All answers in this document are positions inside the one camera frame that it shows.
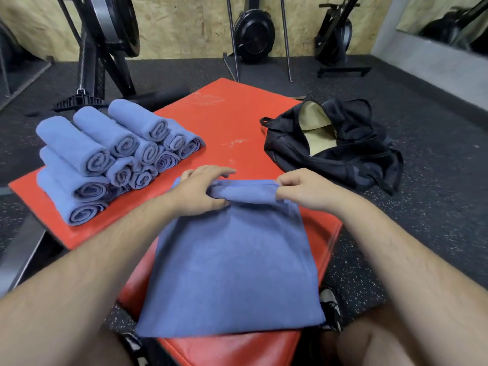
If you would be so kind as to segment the person's left hand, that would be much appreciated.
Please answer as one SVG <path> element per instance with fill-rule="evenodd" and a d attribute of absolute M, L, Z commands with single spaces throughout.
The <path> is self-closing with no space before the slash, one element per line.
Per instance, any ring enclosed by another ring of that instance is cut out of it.
<path fill-rule="evenodd" d="M 203 165 L 186 170 L 180 183 L 168 192 L 174 217 L 194 216 L 206 213 L 207 191 L 218 178 L 228 178 L 236 170 L 217 165 Z"/>

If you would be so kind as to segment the blue towel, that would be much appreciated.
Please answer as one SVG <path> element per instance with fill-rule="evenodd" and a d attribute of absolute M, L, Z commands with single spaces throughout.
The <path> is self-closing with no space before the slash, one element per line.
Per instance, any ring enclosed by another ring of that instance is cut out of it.
<path fill-rule="evenodd" d="M 320 325 L 318 272 L 296 203 L 273 180 L 213 182 L 224 209 L 179 217 L 158 236 L 136 326 L 181 338 Z"/>

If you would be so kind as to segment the person's right forearm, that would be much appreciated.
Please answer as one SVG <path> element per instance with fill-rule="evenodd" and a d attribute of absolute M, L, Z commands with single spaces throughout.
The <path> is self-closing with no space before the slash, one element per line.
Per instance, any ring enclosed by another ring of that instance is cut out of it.
<path fill-rule="evenodd" d="M 488 290 L 365 198 L 338 192 L 334 215 L 357 241 L 435 366 L 488 366 Z"/>

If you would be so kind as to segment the person's left forearm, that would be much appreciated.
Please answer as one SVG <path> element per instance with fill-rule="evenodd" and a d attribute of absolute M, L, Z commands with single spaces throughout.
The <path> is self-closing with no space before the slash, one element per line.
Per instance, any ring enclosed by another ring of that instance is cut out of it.
<path fill-rule="evenodd" d="M 140 366 L 103 323 L 176 211 L 154 198 L 1 298 L 0 366 Z"/>

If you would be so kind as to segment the black gym bag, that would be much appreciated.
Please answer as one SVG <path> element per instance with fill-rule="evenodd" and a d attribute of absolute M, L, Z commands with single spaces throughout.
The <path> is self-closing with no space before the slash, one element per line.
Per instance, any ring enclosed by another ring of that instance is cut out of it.
<path fill-rule="evenodd" d="M 260 124 L 264 151 L 284 172 L 307 168 L 355 192 L 400 189 L 402 154 L 365 99 L 307 100 Z"/>

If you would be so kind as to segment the red padded box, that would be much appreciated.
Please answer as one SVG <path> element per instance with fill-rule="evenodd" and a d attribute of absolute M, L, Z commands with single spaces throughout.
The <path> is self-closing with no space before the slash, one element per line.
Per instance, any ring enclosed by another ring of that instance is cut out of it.
<path fill-rule="evenodd" d="M 167 191 L 188 168 L 205 164 L 237 170 L 232 179 L 270 179 L 282 174 L 264 152 L 262 117 L 276 118 L 298 101 L 269 91 L 218 79 L 155 113 L 199 135 L 206 147 L 157 176 L 147 187 L 115 199 L 91 221 L 70 227 L 37 185 L 40 169 L 9 184 L 33 214 L 66 248 L 81 245 L 146 200 Z M 300 331 L 247 333 L 219 337 L 158 339 L 179 366 L 290 366 Z"/>

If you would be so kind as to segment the person's right shoe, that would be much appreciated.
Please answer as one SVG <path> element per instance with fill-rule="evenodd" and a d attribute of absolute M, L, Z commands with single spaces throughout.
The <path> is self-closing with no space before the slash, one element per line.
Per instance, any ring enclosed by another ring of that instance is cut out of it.
<path fill-rule="evenodd" d="M 339 301 L 331 288 L 323 287 L 319 290 L 319 299 L 325 321 L 320 325 L 323 331 L 342 332 L 342 315 Z"/>

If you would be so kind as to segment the pile of rolled blue towels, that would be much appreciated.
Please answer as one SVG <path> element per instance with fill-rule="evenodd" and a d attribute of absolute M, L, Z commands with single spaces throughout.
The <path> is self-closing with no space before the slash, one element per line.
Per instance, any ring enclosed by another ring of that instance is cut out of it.
<path fill-rule="evenodd" d="M 72 121 L 52 116 L 36 128 L 45 144 L 37 184 L 69 226 L 87 223 L 206 146 L 177 121 L 134 102 L 116 99 L 107 110 L 85 106 Z"/>

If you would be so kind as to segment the black rowing machine round flywheel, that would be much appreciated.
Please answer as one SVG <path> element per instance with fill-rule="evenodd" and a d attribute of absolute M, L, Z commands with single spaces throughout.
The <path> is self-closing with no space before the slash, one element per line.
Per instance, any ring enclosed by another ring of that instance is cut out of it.
<path fill-rule="evenodd" d="M 223 61 L 233 80 L 269 91 L 292 87 L 285 1 L 280 0 L 280 9 L 287 78 L 276 60 L 269 56 L 275 44 L 276 28 L 270 13 L 260 8 L 260 0 L 245 0 L 245 9 L 236 21 L 233 20 L 231 0 L 226 0 L 226 6 L 232 53 L 224 53 Z"/>

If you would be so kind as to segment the person's left shoe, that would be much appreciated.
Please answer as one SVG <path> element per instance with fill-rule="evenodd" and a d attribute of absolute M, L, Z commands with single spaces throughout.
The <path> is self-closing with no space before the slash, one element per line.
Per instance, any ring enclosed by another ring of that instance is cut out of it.
<path fill-rule="evenodd" d="M 121 333 L 118 337 L 134 366 L 151 366 L 147 349 L 132 333 Z"/>

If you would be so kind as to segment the person's right leg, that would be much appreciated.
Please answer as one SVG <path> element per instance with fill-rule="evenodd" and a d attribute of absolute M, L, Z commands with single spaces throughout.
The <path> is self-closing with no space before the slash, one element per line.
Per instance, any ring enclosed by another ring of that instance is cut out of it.
<path fill-rule="evenodd" d="M 318 366 L 429 366 L 390 302 L 357 315 L 341 333 L 320 329 L 309 349 Z"/>

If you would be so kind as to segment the black rowing machine large flywheel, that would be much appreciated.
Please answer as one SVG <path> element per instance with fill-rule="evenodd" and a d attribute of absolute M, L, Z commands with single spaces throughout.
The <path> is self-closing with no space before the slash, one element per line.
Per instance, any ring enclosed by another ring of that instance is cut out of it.
<path fill-rule="evenodd" d="M 104 108 L 106 73 L 123 98 L 136 99 L 127 58 L 140 54 L 137 17 L 132 0 L 58 0 L 79 45 L 78 86 L 53 111 Z"/>

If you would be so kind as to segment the grey metal frame bar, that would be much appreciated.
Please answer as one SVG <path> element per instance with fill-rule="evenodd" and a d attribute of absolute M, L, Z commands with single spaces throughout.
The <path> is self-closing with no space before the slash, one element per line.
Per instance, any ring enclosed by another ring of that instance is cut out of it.
<path fill-rule="evenodd" d="M 38 219 L 28 214 L 0 258 L 0 299 L 19 285 L 45 233 Z"/>

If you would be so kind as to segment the wall mirror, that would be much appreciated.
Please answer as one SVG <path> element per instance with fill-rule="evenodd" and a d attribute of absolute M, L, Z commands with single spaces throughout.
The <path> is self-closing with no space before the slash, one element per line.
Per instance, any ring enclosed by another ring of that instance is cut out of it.
<path fill-rule="evenodd" d="M 488 58 L 488 0 L 409 0 L 396 30 Z"/>

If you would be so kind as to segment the dark metal equipment frame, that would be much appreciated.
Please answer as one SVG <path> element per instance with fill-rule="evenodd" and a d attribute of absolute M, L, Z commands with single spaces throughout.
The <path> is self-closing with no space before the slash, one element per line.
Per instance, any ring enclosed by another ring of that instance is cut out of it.
<path fill-rule="evenodd" d="M 54 64 L 23 48 L 0 18 L 0 112 Z"/>

